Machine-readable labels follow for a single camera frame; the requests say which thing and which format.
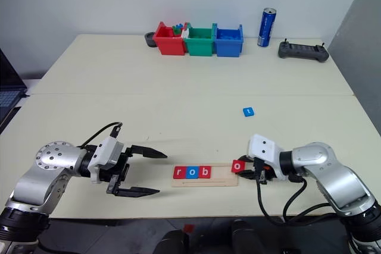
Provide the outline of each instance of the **red letter tile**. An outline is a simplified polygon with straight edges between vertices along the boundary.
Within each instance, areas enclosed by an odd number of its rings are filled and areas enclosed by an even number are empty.
[[[210,178],[211,173],[212,173],[211,166],[200,166],[198,171],[198,178]]]
[[[186,167],[175,166],[173,171],[173,178],[185,178]]]
[[[240,160],[233,160],[232,173],[238,173],[245,169],[245,162]]]

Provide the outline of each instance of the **white wall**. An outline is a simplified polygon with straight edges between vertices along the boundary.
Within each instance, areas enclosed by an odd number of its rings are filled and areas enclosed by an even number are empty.
[[[0,47],[25,77],[43,74],[78,33],[139,34],[159,21],[212,22],[256,37],[264,7],[278,10],[274,37],[329,43],[353,0],[0,0]]]

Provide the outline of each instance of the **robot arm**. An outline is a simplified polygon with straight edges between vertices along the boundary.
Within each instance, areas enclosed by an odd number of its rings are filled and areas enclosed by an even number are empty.
[[[159,192],[143,187],[119,188],[129,169],[127,160],[134,153],[149,158],[167,157],[154,149],[134,145],[122,152],[123,144],[116,139],[120,127],[118,123],[98,146],[51,142],[38,150],[32,167],[19,179],[0,215],[0,254],[33,253],[39,243],[38,235],[48,227],[49,215],[72,176],[89,177],[97,184],[109,182],[106,193],[115,196],[141,197]]]
[[[314,142],[292,151],[284,151],[273,141],[260,136],[251,137],[248,157],[271,167],[255,170],[262,183],[271,174],[285,180],[291,174],[309,176],[316,180],[319,190],[335,210],[351,234],[354,253],[381,253],[381,207],[353,170],[342,165],[332,148]]]

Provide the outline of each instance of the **blue bin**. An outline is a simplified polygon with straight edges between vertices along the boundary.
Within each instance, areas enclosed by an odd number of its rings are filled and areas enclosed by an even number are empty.
[[[218,57],[239,57],[242,52],[243,32],[242,25],[237,30],[219,29],[215,24],[214,44]]]

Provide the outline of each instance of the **wooden board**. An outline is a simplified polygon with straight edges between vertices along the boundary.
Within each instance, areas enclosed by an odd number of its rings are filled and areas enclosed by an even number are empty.
[[[238,186],[238,176],[232,173],[232,165],[227,163],[188,164],[182,166],[211,166],[210,178],[173,179],[172,187],[235,187]]]

